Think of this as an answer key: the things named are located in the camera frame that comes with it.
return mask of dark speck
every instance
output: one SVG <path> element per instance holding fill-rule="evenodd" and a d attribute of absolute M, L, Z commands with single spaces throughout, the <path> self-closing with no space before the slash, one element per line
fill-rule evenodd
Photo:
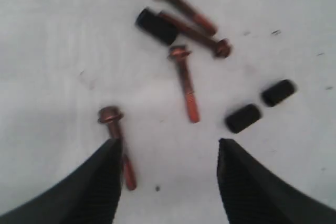
<path fill-rule="evenodd" d="M 281 31 L 276 30 L 276 31 L 273 31 L 271 34 L 274 35 L 274 36 L 277 36 L 277 35 L 281 34 Z"/>

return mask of bolt shaft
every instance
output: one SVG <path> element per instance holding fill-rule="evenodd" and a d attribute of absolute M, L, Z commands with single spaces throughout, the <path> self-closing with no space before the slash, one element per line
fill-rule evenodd
<path fill-rule="evenodd" d="M 170 57 L 175 59 L 189 119 L 191 122 L 197 123 L 199 122 L 200 117 L 194 96 L 194 88 L 191 82 L 190 72 L 187 66 L 187 56 L 189 54 L 190 52 L 186 51 L 186 46 L 176 46 L 171 48 Z"/>
<path fill-rule="evenodd" d="M 164 11 L 159 12 L 158 16 L 176 26 L 185 36 L 211 49 L 216 57 L 226 58 L 229 55 L 231 49 L 226 40 L 211 39 Z"/>
<path fill-rule="evenodd" d="M 133 165 L 126 154 L 123 134 L 119 125 L 119 120 L 122 118 L 122 114 L 116 106 L 105 107 L 99 111 L 99 122 L 106 124 L 110 137 L 116 141 L 122 141 L 123 144 L 123 175 L 127 189 L 133 191 L 136 189 L 136 177 L 133 169 Z"/>
<path fill-rule="evenodd" d="M 217 33 L 217 27 L 213 25 L 206 17 L 197 12 L 186 0 L 166 0 L 180 12 L 190 18 L 194 23 L 202 27 L 209 35 L 215 35 Z"/>

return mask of rubber spacer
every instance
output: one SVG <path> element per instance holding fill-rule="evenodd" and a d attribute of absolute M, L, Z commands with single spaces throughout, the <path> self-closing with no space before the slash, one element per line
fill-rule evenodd
<path fill-rule="evenodd" d="M 290 80 L 282 80 L 261 93 L 261 98 L 269 107 L 282 102 L 296 92 L 296 86 Z"/>
<path fill-rule="evenodd" d="M 261 112 L 254 104 L 246 105 L 225 119 L 225 124 L 233 133 L 239 133 L 261 118 Z"/>
<path fill-rule="evenodd" d="M 175 41 L 179 34 L 178 29 L 173 24 L 158 17 L 149 8 L 145 8 L 139 14 L 135 24 L 168 46 Z"/>

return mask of bolt head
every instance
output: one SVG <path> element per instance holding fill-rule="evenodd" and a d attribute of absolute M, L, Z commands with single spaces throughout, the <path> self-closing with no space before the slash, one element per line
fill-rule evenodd
<path fill-rule="evenodd" d="M 171 59 L 179 60 L 179 59 L 183 59 L 187 57 L 190 54 L 191 54 L 191 51 L 187 50 L 186 45 L 180 45 L 180 46 L 173 46 L 170 48 L 169 57 Z"/>
<path fill-rule="evenodd" d="M 231 45 L 228 43 L 227 39 L 220 40 L 215 47 L 215 57 L 217 58 L 227 58 L 232 51 Z"/>
<path fill-rule="evenodd" d="M 123 114 L 119 111 L 117 106 L 108 106 L 102 108 L 99 112 L 98 122 L 100 123 L 109 123 L 114 120 L 120 120 L 123 117 Z"/>

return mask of bolt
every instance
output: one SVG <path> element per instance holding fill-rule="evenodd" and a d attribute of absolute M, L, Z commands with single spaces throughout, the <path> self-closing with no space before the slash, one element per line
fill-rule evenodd
<path fill-rule="evenodd" d="M 187 56 L 190 55 L 190 53 L 190 51 L 187 51 L 186 45 L 170 48 L 170 58 L 175 60 L 177 66 L 189 119 L 191 122 L 197 123 L 199 122 L 200 117 L 194 97 L 194 89 L 190 79 L 189 69 L 187 66 Z"/>
<path fill-rule="evenodd" d="M 217 27 L 212 24 L 206 17 L 198 13 L 194 8 L 190 6 L 185 0 L 166 0 L 174 7 L 176 7 L 180 12 L 185 14 L 193 22 L 202 27 L 209 35 L 214 35 L 217 33 Z"/>
<path fill-rule="evenodd" d="M 110 136 L 114 140 L 123 141 L 123 135 L 119 120 L 123 118 L 123 114 L 120 112 L 117 106 L 109 106 L 99 111 L 99 122 L 106 124 L 110 133 Z M 123 175 L 128 190 L 133 191 L 136 189 L 136 178 L 134 169 L 128 155 L 125 153 L 125 146 L 122 156 L 123 162 Z"/>
<path fill-rule="evenodd" d="M 175 25 L 185 36 L 210 48 L 214 52 L 215 57 L 226 58 L 231 53 L 231 45 L 228 43 L 227 39 L 222 39 L 220 41 L 211 39 L 166 12 L 160 12 L 158 16 Z"/>

